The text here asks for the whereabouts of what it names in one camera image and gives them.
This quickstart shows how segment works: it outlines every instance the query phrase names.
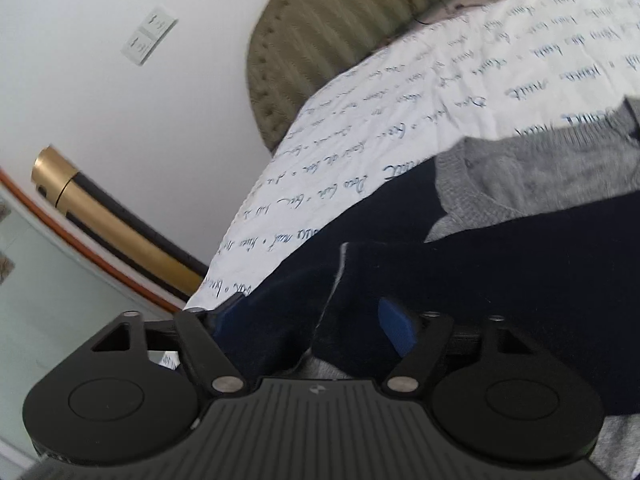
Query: gold cap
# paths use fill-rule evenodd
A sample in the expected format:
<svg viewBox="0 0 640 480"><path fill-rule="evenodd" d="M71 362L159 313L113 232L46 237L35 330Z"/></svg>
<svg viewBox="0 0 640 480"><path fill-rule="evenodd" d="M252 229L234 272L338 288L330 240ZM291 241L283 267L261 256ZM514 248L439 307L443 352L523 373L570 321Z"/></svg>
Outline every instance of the gold cap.
<svg viewBox="0 0 640 480"><path fill-rule="evenodd" d="M31 181L38 192L55 206L66 184L77 172L78 168L49 146L38 155L31 170Z"/></svg>

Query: ribbed black surface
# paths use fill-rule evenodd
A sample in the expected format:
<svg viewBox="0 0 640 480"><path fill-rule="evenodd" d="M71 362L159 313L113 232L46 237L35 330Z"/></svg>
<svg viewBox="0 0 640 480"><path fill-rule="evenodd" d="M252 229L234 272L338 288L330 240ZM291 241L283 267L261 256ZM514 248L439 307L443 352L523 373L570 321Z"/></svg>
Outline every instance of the ribbed black surface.
<svg viewBox="0 0 640 480"><path fill-rule="evenodd" d="M215 402L173 449L128 466L47 459L29 480L603 480L583 461L548 471L501 468L444 439L416 403L369 381L264 380L241 399Z"/></svg>

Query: gray neckline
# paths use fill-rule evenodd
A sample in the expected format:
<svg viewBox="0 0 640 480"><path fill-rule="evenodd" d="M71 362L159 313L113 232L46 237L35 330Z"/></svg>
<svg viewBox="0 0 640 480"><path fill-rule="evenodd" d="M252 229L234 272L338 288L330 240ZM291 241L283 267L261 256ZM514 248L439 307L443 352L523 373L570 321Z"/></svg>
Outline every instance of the gray neckline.
<svg viewBox="0 0 640 480"><path fill-rule="evenodd" d="M468 152L474 156L511 152L536 156L562 147L596 148L614 142L628 142L637 149L638 141L632 135L638 130L639 118L640 99L627 98L613 113L593 123L501 140L465 137L436 156L436 190L440 203L464 226L488 226L519 218L523 212L497 202L476 187L466 166Z"/></svg>

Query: bed sheet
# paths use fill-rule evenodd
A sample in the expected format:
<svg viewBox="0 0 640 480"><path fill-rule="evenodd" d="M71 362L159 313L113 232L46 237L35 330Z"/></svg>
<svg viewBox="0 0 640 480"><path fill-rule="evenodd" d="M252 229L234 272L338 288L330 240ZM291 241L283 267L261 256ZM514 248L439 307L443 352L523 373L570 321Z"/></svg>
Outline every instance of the bed sheet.
<svg viewBox="0 0 640 480"><path fill-rule="evenodd" d="M188 306L250 293L319 229L463 136L590 122L640 94L640 0L502 0L420 26L300 110Z"/></svg>

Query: upholstered headboard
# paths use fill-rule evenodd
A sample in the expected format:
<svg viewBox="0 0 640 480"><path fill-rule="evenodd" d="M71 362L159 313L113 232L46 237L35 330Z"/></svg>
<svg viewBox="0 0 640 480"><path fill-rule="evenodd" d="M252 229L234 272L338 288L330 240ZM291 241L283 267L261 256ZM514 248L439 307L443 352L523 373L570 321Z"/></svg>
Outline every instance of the upholstered headboard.
<svg viewBox="0 0 640 480"><path fill-rule="evenodd" d="M305 101L438 0L270 0L252 35L247 79L274 151Z"/></svg>

